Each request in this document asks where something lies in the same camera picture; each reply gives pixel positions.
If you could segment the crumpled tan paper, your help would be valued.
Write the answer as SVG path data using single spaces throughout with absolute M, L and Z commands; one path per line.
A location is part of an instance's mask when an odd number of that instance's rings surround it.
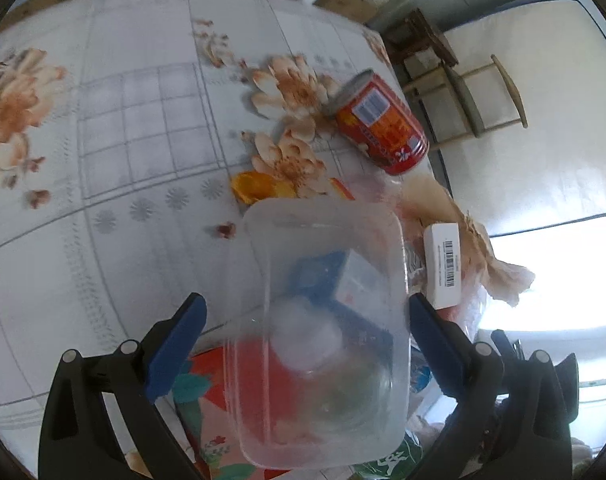
M 431 174 L 407 177 L 396 198 L 396 211 L 405 235 L 415 242 L 433 224 L 454 223 L 459 229 L 462 277 L 482 285 L 493 299 L 510 307 L 531 287 L 535 275 L 525 266 L 507 263 L 495 256 L 483 224 L 464 214 Z

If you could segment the cardboard box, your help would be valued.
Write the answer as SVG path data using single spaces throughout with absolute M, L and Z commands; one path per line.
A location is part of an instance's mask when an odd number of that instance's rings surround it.
M 379 11 L 373 3 L 366 0 L 316 0 L 314 4 L 359 24 L 367 23 Z

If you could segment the wooden chair dark seat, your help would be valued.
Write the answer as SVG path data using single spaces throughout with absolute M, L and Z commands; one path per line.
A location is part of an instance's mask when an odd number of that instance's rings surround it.
M 528 128 L 528 118 L 516 83 L 495 54 L 489 62 L 467 72 L 440 62 L 431 70 L 403 85 L 411 102 L 425 104 L 445 94 L 452 101 L 462 130 L 445 136 L 434 134 L 432 152 L 469 140 L 480 140 L 500 130 Z

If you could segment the blue white medicine box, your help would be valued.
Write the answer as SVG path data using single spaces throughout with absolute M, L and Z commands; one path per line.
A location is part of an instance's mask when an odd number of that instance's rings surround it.
M 333 316 L 350 346 L 391 362 L 388 280 L 361 254 L 338 250 L 297 260 L 288 290 L 309 300 L 314 310 Z

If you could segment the red drink can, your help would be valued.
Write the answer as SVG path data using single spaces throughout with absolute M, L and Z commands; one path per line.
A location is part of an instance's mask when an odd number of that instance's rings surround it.
M 373 70 L 343 84 L 323 107 L 339 131 L 377 167 L 399 176 L 416 167 L 430 144 L 407 103 Z

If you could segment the floral plastic tablecloth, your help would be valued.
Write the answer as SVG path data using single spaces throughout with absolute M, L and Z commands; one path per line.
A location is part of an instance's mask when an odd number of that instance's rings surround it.
M 0 34 L 0 440 L 24 468 L 62 352 L 191 292 L 218 341 L 251 136 L 368 69 L 395 84 L 376 32 L 294 0 L 71 0 Z

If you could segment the clear plastic container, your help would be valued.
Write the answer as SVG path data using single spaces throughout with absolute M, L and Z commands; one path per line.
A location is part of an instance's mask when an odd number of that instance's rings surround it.
M 389 284 L 388 364 L 288 290 L 297 260 L 353 249 Z M 226 399 L 245 458 L 265 469 L 370 462 L 403 440 L 409 400 L 406 250 L 381 204 L 317 197 L 252 205 L 228 247 Z

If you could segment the dark wooden stool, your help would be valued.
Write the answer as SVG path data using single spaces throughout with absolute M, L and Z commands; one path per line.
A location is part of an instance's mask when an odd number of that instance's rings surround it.
M 420 9 L 411 10 L 405 18 L 389 26 L 382 37 L 393 64 L 402 63 L 426 50 L 432 50 L 449 67 L 458 64 L 458 58 L 443 32 Z

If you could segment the red paper packaging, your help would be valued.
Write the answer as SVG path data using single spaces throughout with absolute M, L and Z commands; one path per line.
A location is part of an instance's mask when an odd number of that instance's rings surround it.
M 227 410 L 221 347 L 188 358 L 174 380 L 172 396 L 203 478 L 265 480 L 285 474 L 255 466 L 242 454 Z

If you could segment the white barcode box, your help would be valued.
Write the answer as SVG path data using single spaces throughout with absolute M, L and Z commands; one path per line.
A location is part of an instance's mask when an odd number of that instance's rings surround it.
M 425 297 L 435 310 L 457 306 L 461 300 L 460 237 L 457 223 L 434 223 L 423 232 L 427 284 Z

